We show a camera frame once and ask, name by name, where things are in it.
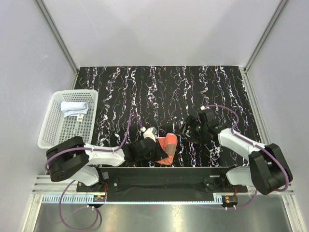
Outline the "brown towel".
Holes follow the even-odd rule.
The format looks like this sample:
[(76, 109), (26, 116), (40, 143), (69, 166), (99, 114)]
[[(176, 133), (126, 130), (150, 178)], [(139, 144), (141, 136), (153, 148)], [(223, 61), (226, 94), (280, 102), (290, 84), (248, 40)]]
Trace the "brown towel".
[(164, 151), (165, 155), (159, 155), (160, 160), (157, 163), (162, 165), (171, 165), (176, 153), (178, 138), (175, 134), (168, 133), (166, 137), (156, 138), (156, 143), (159, 145), (159, 151)]

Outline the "white terry towel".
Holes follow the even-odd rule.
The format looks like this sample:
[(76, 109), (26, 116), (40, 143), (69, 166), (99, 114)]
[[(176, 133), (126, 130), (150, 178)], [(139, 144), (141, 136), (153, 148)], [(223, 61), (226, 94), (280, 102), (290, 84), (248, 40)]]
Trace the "white terry towel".
[(87, 114), (89, 109), (87, 102), (68, 102), (63, 101), (60, 104), (60, 110), (64, 117), (76, 117), (78, 122), (82, 122), (83, 117)]

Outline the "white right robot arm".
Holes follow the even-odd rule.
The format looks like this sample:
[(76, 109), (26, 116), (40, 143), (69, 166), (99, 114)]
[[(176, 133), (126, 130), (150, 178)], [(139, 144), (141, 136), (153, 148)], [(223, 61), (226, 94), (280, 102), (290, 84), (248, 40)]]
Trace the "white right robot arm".
[(219, 179), (223, 191), (238, 185), (254, 187), (263, 195), (273, 191), (286, 191), (293, 175), (277, 144), (256, 142), (237, 132), (233, 126), (220, 123), (211, 109), (202, 109), (197, 116), (188, 116), (182, 123), (180, 136), (189, 142), (203, 145), (215, 142), (237, 153), (249, 165), (235, 166)]

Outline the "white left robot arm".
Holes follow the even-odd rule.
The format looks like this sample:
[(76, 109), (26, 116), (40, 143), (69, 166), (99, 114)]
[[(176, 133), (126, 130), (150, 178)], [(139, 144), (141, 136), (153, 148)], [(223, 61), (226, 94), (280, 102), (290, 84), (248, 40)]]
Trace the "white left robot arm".
[(72, 179), (100, 191), (104, 179), (98, 165), (132, 167), (142, 160), (152, 162), (168, 158), (158, 140), (142, 139), (121, 147), (99, 147), (83, 142), (82, 137), (68, 139), (46, 152), (45, 169), (52, 182)]

